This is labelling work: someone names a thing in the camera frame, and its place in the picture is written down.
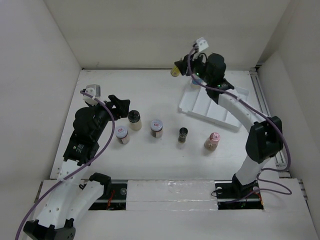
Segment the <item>small yellow brown bottle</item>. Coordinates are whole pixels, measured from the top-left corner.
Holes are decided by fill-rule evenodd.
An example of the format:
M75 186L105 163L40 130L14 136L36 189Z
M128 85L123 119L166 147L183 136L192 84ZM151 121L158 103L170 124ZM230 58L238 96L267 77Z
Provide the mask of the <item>small yellow brown bottle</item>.
M177 66L174 66L171 71L170 71L170 74L172 77L178 77L181 73L180 73L180 70Z

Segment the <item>black knob lid jar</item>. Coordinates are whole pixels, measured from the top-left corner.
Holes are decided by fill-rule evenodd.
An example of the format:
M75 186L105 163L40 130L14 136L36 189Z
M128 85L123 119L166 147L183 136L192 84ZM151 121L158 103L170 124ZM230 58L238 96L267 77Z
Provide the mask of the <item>black knob lid jar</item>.
M142 128L141 115L137 110L131 110L127 118L132 130L139 131Z

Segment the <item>white red lid jar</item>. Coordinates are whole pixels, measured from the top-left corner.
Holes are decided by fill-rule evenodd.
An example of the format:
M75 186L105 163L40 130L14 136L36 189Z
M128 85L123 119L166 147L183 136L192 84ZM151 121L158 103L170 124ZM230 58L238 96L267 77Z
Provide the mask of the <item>white red lid jar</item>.
M160 138L163 135L163 122L160 119L154 119L150 123L151 135L154 138Z
M124 125L120 125L115 128L115 136L123 145L127 144L130 141L129 131Z

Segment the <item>black pepper grinder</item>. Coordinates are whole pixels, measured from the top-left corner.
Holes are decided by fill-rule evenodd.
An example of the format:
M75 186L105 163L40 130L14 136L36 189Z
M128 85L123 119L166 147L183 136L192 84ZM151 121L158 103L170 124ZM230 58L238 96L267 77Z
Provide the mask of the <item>black pepper grinder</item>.
M188 135L188 129L186 127L181 127L179 129L179 134L178 134L178 142L180 143L185 143L186 142L186 138Z

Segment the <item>pink cap bottle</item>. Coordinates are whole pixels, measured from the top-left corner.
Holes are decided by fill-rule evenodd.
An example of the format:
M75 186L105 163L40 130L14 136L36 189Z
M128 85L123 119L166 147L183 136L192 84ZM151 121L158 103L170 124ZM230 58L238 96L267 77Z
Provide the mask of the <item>pink cap bottle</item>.
M204 147L208 150L208 151L215 151L216 148L218 147L219 141L220 141L220 134L217 132L213 132L209 135L209 137L206 139L205 143L204 143Z

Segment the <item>silver lid spice jar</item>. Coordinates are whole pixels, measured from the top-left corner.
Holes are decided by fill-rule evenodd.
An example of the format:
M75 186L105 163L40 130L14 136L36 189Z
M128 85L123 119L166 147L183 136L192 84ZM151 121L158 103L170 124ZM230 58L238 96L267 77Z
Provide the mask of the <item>silver lid spice jar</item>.
M194 89L199 89L201 86L199 85L199 83L202 83L202 79L196 77L195 79L191 79L191 87Z

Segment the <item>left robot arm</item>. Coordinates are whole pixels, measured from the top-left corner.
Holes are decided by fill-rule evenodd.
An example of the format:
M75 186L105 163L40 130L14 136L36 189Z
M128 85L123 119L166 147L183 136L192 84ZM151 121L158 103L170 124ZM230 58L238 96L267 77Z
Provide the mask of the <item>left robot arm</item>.
M88 93L83 96L87 106L75 113L57 182L39 198L47 198L39 215L23 227L23 232L33 240L74 239L77 225L93 203L111 194L112 180L102 173L91 175L83 189L79 185L91 163L106 150L98 143L105 127L112 123L114 132L115 122L128 116L131 102L115 95L109 95L108 101Z

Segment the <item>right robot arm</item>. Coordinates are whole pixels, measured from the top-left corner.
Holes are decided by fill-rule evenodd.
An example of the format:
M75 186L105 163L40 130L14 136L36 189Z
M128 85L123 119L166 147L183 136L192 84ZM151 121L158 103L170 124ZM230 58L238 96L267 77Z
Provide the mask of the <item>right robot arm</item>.
M208 97L229 111L247 130L247 153L240 169L225 188L228 204L240 202L260 192L254 189L266 163L287 147L282 131L282 121L277 116L267 116L237 96L236 88L225 78L226 63L222 55L206 56L192 50L184 58L175 61L171 75L190 76L205 88Z

